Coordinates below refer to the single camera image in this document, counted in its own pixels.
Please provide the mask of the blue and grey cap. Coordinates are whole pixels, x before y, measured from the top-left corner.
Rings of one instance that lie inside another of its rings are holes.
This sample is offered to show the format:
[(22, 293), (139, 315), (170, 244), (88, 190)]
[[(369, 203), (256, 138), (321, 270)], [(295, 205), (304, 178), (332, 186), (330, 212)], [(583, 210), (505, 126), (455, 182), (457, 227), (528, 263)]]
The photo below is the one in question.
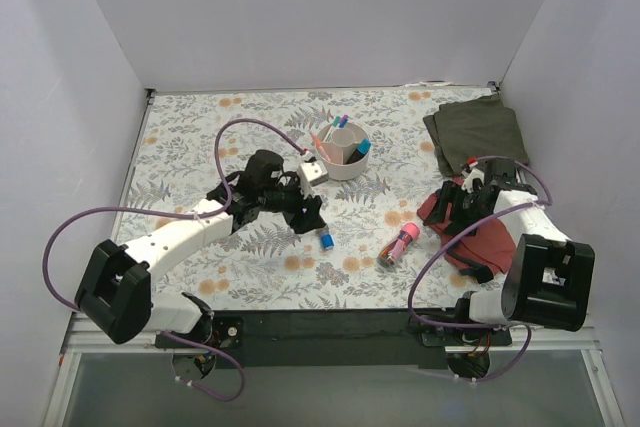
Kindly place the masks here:
[(329, 251), (334, 248), (334, 240), (331, 233), (328, 230), (322, 230), (319, 232), (320, 243), (324, 251)]

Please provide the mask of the orange pen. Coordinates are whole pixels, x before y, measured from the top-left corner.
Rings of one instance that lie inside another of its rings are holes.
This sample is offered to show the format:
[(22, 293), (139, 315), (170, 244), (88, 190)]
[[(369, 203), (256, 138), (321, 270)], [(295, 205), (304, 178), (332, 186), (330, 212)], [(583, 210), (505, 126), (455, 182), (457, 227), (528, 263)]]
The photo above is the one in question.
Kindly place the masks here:
[(325, 150), (322, 141), (318, 138), (318, 136), (313, 133), (312, 131), (309, 132), (312, 141), (314, 143), (314, 146), (317, 150), (317, 152), (320, 154), (320, 156), (327, 162), (331, 161), (330, 156), (328, 155), (327, 151)]

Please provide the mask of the white round compartment organizer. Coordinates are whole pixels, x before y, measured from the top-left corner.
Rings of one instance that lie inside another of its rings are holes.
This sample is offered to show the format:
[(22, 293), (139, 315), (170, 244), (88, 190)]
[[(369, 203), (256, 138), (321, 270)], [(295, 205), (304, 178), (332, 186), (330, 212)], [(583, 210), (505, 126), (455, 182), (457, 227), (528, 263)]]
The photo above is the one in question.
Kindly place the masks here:
[(320, 160), (328, 172), (331, 180), (350, 181), (364, 173), (372, 151), (372, 147), (357, 161), (349, 163), (349, 158), (364, 140), (369, 140), (369, 134), (358, 124), (348, 121), (342, 128), (332, 131), (328, 141), (324, 139), (331, 125), (323, 126), (316, 134), (329, 159), (319, 153)]

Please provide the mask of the blue-capped black highlighter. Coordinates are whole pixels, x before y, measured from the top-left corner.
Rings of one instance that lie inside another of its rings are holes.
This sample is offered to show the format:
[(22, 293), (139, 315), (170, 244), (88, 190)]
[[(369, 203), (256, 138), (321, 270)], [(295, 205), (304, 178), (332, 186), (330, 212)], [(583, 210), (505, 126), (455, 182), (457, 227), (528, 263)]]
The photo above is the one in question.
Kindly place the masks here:
[(346, 165), (355, 164), (364, 159), (368, 155), (370, 148), (371, 142), (369, 141), (369, 139), (363, 139), (348, 157)]

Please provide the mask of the purple-capped white pen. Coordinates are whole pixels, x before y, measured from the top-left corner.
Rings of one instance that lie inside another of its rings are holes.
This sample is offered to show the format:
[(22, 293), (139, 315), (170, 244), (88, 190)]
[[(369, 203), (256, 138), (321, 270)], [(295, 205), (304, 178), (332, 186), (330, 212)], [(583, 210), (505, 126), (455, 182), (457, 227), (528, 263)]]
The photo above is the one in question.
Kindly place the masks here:
[(348, 116), (348, 115), (344, 115), (344, 116), (340, 119), (340, 122), (339, 122), (339, 124), (338, 124), (338, 127), (339, 127), (339, 128), (343, 128), (343, 127), (346, 125), (346, 123), (348, 122), (348, 120), (349, 120), (349, 116)]

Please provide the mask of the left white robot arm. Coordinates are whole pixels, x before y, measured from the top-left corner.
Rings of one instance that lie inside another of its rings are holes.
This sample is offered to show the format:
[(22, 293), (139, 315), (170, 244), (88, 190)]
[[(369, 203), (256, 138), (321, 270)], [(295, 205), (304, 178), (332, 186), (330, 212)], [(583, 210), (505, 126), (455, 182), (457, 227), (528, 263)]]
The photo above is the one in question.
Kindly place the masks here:
[(159, 294), (154, 285), (174, 267), (236, 233), (263, 212), (278, 213), (296, 234), (325, 227), (314, 187), (328, 179), (324, 164), (305, 157), (294, 171), (269, 150), (256, 151), (227, 175), (186, 220), (174, 220), (137, 239), (111, 240), (92, 252), (75, 296), (80, 311), (116, 344), (143, 332), (169, 331), (193, 347), (214, 334), (213, 310), (189, 293)]

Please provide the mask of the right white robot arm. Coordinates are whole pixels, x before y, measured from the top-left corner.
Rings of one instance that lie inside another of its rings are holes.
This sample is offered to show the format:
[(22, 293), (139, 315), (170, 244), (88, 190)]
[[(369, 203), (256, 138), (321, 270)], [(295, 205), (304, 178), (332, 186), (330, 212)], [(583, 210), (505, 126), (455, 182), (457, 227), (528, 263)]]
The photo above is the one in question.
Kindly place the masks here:
[(521, 163), (502, 156), (470, 159), (462, 179), (448, 180), (417, 211), (441, 240), (462, 276), (484, 285), (498, 274), (500, 289), (468, 291), (456, 305), (425, 319), (475, 344), (491, 327), (516, 323), (576, 332), (584, 324), (595, 252), (571, 240), (546, 214), (549, 191), (518, 175)]

